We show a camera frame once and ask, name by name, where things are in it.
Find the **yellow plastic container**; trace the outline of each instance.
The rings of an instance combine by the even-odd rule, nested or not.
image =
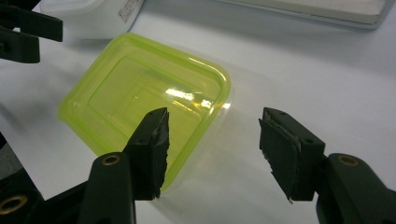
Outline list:
[[[169,187],[226,103],[220,66],[135,34],[113,39],[62,100],[58,115],[98,156],[122,151],[149,111],[170,113]]]

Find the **white table surface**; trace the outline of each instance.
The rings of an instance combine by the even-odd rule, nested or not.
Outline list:
[[[177,185],[137,202],[138,223],[318,223],[290,204],[259,151],[262,108],[284,110],[396,189],[396,7],[376,31],[215,1],[147,0],[131,31],[223,66],[233,103]],[[108,40],[40,39],[41,63],[0,61],[0,130],[48,199],[88,178],[93,153],[57,106]]]

